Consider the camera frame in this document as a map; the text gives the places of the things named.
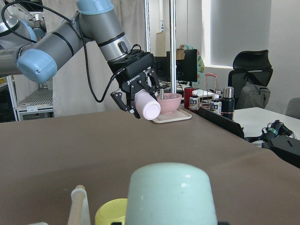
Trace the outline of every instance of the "chair headrest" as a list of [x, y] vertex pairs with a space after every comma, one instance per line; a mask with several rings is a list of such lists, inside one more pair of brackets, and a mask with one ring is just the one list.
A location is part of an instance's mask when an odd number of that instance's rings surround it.
[[272, 68], [268, 53], [268, 50], [240, 52], [233, 61], [233, 69], [251, 71]]

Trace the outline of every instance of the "bowl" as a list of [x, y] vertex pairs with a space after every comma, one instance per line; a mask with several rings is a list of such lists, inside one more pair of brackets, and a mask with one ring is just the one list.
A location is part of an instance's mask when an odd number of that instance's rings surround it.
[[160, 94], [157, 96], [157, 101], [160, 104], [160, 113], [168, 114], [174, 112], [181, 103], [181, 94], [164, 93], [164, 99], [160, 99]]

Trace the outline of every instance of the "brown table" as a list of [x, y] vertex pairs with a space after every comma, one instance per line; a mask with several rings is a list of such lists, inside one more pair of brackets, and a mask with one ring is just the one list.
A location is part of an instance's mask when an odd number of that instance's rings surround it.
[[300, 170], [192, 115], [167, 124], [122, 111], [0, 124], [0, 224], [65, 225], [78, 184], [94, 224], [103, 203], [127, 197], [132, 172], [156, 162], [206, 171], [218, 221], [299, 224]]

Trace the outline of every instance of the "shelf label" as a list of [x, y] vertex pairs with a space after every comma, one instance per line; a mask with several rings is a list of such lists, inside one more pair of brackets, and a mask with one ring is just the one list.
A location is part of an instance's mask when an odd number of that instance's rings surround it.
[[33, 113], [33, 112], [37, 112], [38, 111], [38, 107], [36, 105], [34, 106], [27, 106], [27, 112], [29, 113]]

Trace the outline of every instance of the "mint green cup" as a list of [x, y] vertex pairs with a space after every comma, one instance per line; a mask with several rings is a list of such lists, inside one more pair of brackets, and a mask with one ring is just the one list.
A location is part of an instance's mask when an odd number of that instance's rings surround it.
[[130, 179], [126, 225], [217, 225], [208, 175], [182, 163], [157, 163]]

